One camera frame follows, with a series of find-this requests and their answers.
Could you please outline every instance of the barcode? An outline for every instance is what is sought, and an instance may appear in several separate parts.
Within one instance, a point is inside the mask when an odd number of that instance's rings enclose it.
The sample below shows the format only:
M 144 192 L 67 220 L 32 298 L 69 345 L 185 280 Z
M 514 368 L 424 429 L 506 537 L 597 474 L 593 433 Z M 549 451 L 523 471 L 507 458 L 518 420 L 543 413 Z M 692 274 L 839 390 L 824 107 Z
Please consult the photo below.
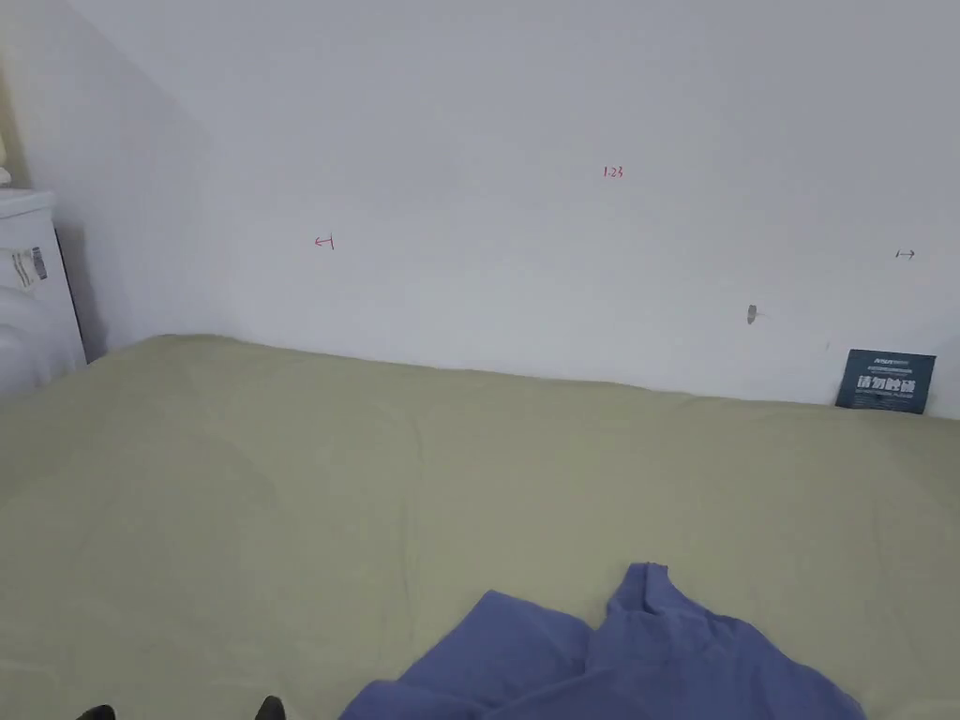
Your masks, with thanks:
M 33 253 L 36 274 L 40 276 L 41 280 L 45 280 L 47 279 L 47 266 L 43 264 L 43 253 L 40 252 L 40 248 L 34 248 Z

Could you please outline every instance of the green bedsheet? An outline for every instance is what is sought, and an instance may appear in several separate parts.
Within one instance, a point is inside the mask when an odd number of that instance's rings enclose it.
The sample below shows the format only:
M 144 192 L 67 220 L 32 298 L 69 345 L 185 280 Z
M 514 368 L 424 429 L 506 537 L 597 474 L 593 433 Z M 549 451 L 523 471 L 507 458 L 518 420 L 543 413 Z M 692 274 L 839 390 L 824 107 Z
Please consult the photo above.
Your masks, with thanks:
M 158 338 L 0 409 L 0 715 L 334 717 L 488 588 L 669 564 L 874 718 L 960 717 L 960 422 Z

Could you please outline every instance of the blue cloth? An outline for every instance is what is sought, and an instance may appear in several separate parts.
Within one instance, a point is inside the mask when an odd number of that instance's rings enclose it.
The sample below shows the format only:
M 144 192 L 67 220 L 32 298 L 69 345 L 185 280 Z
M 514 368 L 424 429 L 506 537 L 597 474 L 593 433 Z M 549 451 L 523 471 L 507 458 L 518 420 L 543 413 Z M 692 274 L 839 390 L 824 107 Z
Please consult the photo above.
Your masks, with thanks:
M 488 592 L 398 681 L 368 685 L 343 720 L 863 720 L 827 678 L 753 625 L 674 588 L 666 567 L 634 564 L 596 631 Z

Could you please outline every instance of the white wall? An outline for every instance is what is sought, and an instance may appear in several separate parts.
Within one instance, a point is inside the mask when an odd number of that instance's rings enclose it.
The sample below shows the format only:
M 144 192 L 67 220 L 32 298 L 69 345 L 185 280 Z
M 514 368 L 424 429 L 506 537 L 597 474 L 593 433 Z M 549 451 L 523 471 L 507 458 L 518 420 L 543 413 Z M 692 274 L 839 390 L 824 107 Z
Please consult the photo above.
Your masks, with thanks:
M 4 3 L 94 354 L 212 331 L 830 402 L 880 348 L 937 354 L 960 417 L 951 0 Z

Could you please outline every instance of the sticker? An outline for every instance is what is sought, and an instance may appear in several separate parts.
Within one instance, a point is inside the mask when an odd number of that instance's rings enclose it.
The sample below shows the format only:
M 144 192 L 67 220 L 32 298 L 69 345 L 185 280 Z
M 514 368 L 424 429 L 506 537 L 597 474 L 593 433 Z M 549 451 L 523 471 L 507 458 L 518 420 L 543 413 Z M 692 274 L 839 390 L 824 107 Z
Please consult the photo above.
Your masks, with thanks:
M 936 359 L 935 355 L 851 350 L 836 405 L 922 415 Z
M 31 250 L 0 250 L 0 282 L 20 290 L 29 290 L 46 279 L 47 269 L 40 248 Z

